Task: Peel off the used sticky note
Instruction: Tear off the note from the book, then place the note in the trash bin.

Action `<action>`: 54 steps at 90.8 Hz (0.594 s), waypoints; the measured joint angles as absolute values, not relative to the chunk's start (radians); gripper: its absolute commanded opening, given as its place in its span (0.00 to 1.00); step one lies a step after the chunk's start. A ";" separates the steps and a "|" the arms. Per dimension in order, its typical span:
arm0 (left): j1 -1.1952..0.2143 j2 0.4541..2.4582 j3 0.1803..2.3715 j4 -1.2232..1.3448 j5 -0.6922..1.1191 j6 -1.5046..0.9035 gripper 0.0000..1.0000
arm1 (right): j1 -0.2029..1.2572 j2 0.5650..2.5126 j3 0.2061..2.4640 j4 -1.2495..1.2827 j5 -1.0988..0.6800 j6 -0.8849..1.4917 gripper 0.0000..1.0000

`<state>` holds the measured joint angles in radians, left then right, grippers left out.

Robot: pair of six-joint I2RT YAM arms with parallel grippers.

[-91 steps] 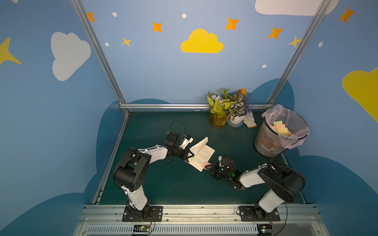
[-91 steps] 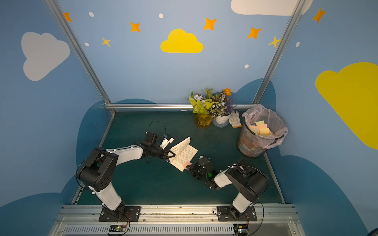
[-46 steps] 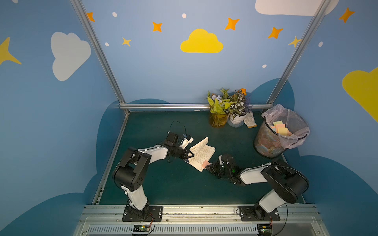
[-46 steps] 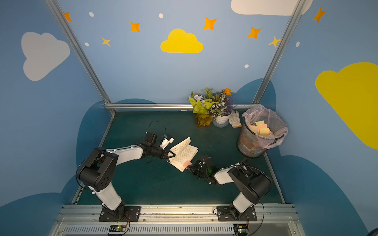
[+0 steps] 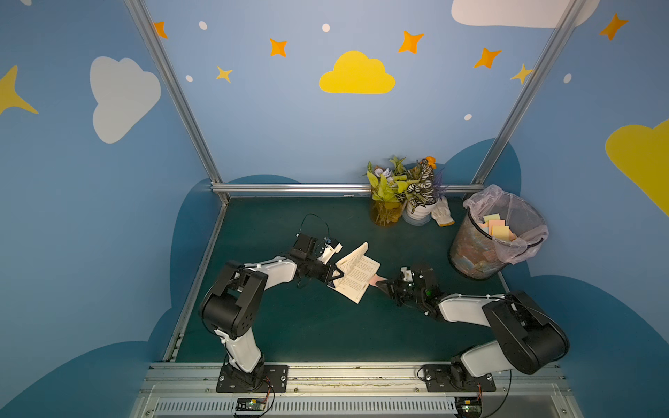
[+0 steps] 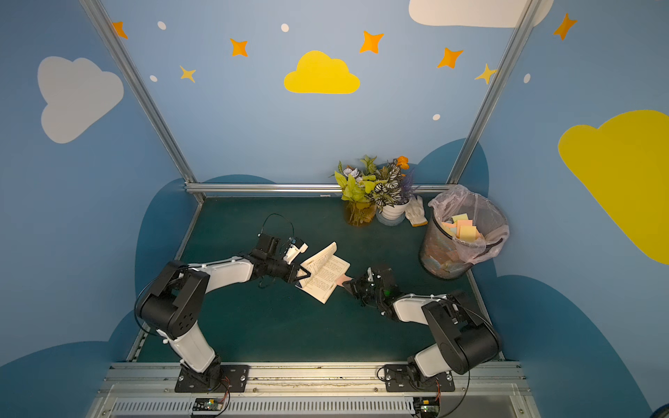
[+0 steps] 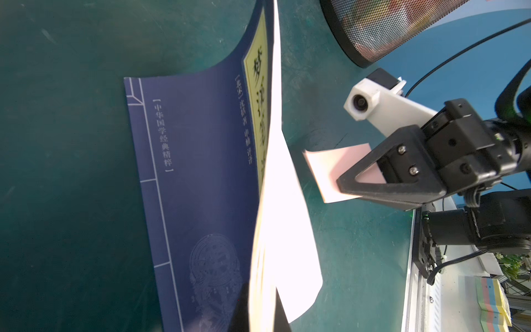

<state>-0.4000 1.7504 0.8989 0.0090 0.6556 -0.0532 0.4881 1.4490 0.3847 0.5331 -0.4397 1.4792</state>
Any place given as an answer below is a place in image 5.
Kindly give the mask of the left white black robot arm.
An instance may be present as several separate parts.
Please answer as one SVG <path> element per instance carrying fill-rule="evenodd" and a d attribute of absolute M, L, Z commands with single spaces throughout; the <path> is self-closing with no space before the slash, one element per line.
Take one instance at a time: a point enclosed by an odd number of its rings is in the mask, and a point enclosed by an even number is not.
<path fill-rule="evenodd" d="M 299 276 L 329 285 L 344 276 L 335 264 L 319 259 L 292 260 L 277 256 L 260 263 L 228 261 L 200 304 L 205 328 L 221 339 L 234 372 L 251 376 L 263 362 L 252 326 L 266 290 L 289 283 Z"/>

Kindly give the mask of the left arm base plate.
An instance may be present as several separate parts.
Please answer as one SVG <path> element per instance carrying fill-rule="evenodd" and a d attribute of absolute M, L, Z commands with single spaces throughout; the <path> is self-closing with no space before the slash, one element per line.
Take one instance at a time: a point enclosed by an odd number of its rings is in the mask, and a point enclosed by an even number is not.
<path fill-rule="evenodd" d="M 275 393 L 285 393 L 288 379 L 289 366 L 285 364 L 259 364 L 246 373 L 226 363 L 221 368 L 216 392 L 261 393 L 273 388 Z"/>

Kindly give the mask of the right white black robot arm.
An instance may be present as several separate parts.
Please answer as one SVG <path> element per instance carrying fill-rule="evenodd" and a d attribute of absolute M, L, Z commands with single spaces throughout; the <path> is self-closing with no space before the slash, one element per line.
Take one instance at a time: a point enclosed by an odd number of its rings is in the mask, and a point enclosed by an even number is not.
<path fill-rule="evenodd" d="M 535 374 L 565 357 L 571 343 L 561 327 L 523 291 L 496 295 L 445 294 L 425 274 L 411 280 L 374 278 L 373 286 L 399 306 L 413 302 L 438 322 L 462 322 L 487 327 L 494 340 L 470 348 L 451 360 L 451 379 L 467 380 L 517 370 Z"/>

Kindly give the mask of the pink sticky note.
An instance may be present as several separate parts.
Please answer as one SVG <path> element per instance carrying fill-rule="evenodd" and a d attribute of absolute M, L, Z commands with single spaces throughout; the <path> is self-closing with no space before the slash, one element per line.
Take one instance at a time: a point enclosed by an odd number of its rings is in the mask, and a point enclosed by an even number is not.
<path fill-rule="evenodd" d="M 386 281 L 385 278 L 383 278 L 383 277 L 378 276 L 378 275 L 375 274 L 375 275 L 369 280 L 369 285 L 374 286 L 374 287 L 379 287 L 379 284 L 380 284 L 380 283 L 384 283 L 385 281 Z"/>

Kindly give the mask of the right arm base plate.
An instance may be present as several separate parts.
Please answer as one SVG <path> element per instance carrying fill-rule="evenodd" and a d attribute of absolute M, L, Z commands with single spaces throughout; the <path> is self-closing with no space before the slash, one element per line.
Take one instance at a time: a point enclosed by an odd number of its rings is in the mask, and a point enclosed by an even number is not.
<path fill-rule="evenodd" d="M 459 364 L 426 364 L 416 372 L 430 393 L 447 392 L 495 392 L 497 390 L 493 377 L 471 376 Z"/>

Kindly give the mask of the purple covered book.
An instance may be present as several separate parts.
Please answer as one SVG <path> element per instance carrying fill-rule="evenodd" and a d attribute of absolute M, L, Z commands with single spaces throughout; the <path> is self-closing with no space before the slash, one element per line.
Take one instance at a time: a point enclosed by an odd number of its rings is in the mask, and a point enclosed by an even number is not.
<path fill-rule="evenodd" d="M 364 242 L 353 252 L 336 263 L 343 277 L 333 279 L 329 287 L 339 294 L 359 304 L 366 293 L 369 282 L 378 272 L 381 264 L 366 255 L 369 244 Z"/>

